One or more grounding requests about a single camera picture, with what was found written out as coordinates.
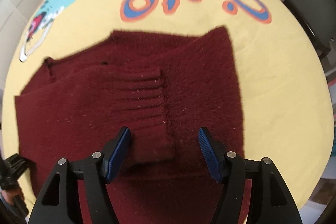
gray chair back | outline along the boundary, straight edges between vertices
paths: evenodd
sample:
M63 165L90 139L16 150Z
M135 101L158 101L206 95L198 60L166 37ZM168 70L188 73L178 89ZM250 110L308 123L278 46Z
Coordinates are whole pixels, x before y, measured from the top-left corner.
M302 15L315 37L329 47L336 31L335 0L288 0Z

metal pin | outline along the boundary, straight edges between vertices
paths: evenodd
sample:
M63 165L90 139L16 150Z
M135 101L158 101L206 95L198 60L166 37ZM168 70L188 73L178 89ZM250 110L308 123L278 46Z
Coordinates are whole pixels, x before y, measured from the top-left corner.
M59 164L59 165L63 165L63 164L65 164L66 162L67 162L67 160L66 160L65 158L61 158L61 159L58 160L58 164Z
M92 154L92 157L93 157L94 159L98 159L98 158L101 157L101 153L100 153L100 152L95 152L95 153Z
M229 158L234 158L237 156L236 153L234 153L233 151L229 151L228 153L226 153L226 155L229 157Z
M264 163L266 164L271 164L272 163L272 160L270 158L264 158Z

round table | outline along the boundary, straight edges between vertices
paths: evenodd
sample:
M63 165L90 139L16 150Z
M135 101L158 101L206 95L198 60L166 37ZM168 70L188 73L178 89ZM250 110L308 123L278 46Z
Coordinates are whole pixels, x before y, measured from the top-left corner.
M222 25L236 60L245 157L270 157L302 207L330 156L333 112L316 52L280 0L45 0L8 72L5 156L18 152L14 96L46 57L59 59L91 47L114 29L203 35ZM28 173L20 185L31 209L35 197Z

folded garment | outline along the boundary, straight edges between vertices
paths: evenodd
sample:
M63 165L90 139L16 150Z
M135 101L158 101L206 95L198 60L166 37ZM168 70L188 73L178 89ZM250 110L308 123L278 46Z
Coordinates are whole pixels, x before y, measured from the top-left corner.
M35 162L35 194L60 157L84 158L121 126L131 129L128 168L108 186L120 223L210 222L221 186L200 151L201 126L244 154L239 83L223 27L202 37L114 32L93 49L46 60L16 97L16 111L20 153Z

table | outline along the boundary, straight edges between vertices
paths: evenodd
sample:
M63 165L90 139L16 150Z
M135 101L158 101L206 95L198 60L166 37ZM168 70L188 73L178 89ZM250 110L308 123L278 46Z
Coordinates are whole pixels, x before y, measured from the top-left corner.
M245 157L273 159L298 207L305 204L330 156L333 112L316 52L280 0L180 0L174 11L164 10L162 0L134 1L140 16L125 14L125 0L62 1L40 7L11 62L3 102L5 156L18 152L14 96L44 58L91 47L114 29L203 35L225 25L240 81ZM28 173L20 184L32 208Z

